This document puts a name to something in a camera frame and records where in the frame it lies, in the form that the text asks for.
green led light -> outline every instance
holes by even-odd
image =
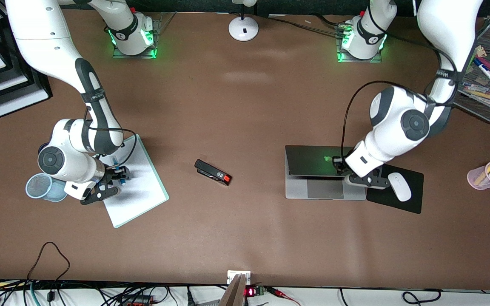
[[[117,45],[117,42],[114,40],[114,36],[113,36],[113,33],[111,33],[111,30],[108,30],[109,31],[109,36],[111,36],[111,41],[113,41],[113,45]]]
[[[383,37],[383,39],[381,40],[381,44],[379,45],[379,50],[381,51],[381,49],[383,49],[383,44],[385,43],[385,39],[387,39],[387,35],[385,35]]]
[[[152,33],[149,32],[149,31],[144,31],[144,30],[141,30],[141,36],[143,37],[143,40],[145,41],[145,43],[150,46],[152,45]]]
[[[346,36],[345,36],[345,37],[342,39],[342,47],[343,47],[343,48],[345,48],[345,49],[349,48],[350,43],[351,43],[351,41],[353,40],[353,38],[354,38],[354,32],[353,32],[353,31],[351,31],[351,32],[349,33],[349,35],[346,35]]]

white lamp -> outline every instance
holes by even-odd
[[[245,6],[251,7],[257,0],[232,0],[235,4],[241,4],[241,16],[235,18],[228,25],[230,36],[235,40],[249,41],[258,34],[258,23],[251,17],[245,17]]]

pink pen holder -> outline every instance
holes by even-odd
[[[468,184],[477,190],[490,188],[490,177],[487,174],[488,165],[470,170],[467,175]]]

laptop trackpad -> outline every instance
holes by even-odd
[[[343,179],[308,178],[308,198],[343,199]]]

sticky note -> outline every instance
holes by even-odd
[[[489,84],[489,81],[486,78],[482,78],[482,77],[477,77],[475,81],[483,86]]]
[[[478,47],[476,47],[476,55],[478,57],[486,57],[487,56],[487,53],[485,52],[484,47],[482,47],[481,45],[479,45]]]

